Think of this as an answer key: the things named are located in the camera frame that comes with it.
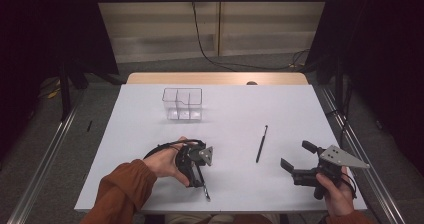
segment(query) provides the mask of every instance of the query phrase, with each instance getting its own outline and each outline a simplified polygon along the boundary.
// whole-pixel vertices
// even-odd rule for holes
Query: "white paper sheet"
[[[201,121],[168,120],[162,103],[166,87],[202,88]],[[256,155],[268,131],[259,163]],[[213,165],[201,167],[211,196],[160,178],[145,212],[297,212],[326,210],[313,187],[295,186],[280,158],[296,169],[316,167],[316,154],[303,140],[326,148],[337,145],[316,94],[309,85],[125,85],[122,86],[90,173],[75,209],[90,210],[100,179],[119,164],[142,159],[158,144],[180,136],[214,147]],[[366,209],[362,195],[354,204]]]

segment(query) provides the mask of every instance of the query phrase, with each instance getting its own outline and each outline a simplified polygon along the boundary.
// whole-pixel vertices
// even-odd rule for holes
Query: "sleeve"
[[[119,165],[100,181],[94,207],[81,223],[132,223],[134,212],[150,197],[156,180],[142,160]]]
[[[373,224],[362,212],[354,211],[349,215],[340,217],[325,217],[326,224]]]

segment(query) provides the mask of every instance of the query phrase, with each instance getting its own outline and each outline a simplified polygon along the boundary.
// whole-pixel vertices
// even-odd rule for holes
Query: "hand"
[[[347,174],[346,167],[342,167],[342,172]],[[355,210],[353,207],[352,192],[345,183],[342,182],[339,187],[336,187],[328,177],[321,173],[318,173],[316,178],[327,189],[324,196],[330,216],[345,216]],[[350,183],[346,175],[342,175],[342,178]]]
[[[187,138],[180,137],[178,140],[187,140]],[[147,157],[143,162],[157,177],[172,176],[187,187],[190,184],[188,178],[175,165],[175,157],[182,147],[183,143],[174,144]]]

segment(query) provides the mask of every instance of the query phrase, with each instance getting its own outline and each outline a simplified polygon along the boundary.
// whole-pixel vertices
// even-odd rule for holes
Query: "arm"
[[[102,178],[94,207],[81,221],[86,223],[132,223],[152,193],[158,177],[175,177],[183,185],[189,180],[175,166],[175,156],[182,143],[161,150],[148,158],[119,165],[112,173]]]
[[[350,182],[347,177],[346,167],[342,167],[342,178]],[[316,178],[323,185],[327,192],[325,193],[325,204],[328,209],[328,216],[320,223],[326,224],[372,224],[367,217],[359,211],[355,211],[353,207],[353,197],[350,188],[341,183],[336,187],[333,182],[325,175],[318,173]]]

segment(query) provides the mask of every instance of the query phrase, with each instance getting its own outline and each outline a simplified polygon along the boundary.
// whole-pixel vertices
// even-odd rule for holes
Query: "person's left hand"
[[[187,138],[180,137],[178,140],[187,140]],[[178,150],[182,147],[183,143],[174,144],[170,148],[163,149],[147,157],[143,162],[157,177],[172,176],[187,187],[190,181],[175,165],[175,157],[177,156]]]

